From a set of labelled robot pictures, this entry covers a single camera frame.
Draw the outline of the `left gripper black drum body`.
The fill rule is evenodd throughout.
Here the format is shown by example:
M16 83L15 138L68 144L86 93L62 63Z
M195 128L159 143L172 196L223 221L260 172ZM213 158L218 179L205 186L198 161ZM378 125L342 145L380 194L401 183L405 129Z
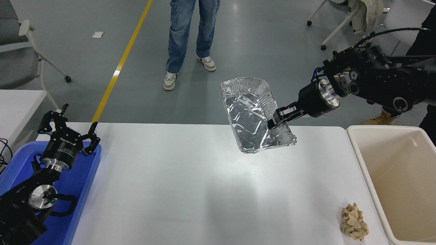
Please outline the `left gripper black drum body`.
M62 168L72 168L81 149L83 149L83 142L76 138L52 135L40 156L40 162L46 166L58 165Z

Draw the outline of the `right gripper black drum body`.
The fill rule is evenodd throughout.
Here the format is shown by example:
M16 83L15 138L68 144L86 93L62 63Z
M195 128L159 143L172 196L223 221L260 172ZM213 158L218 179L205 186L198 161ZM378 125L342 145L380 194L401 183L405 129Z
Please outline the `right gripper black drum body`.
M321 97L317 82L312 82L298 93L299 107L311 117L318 118L330 112L330 107Z

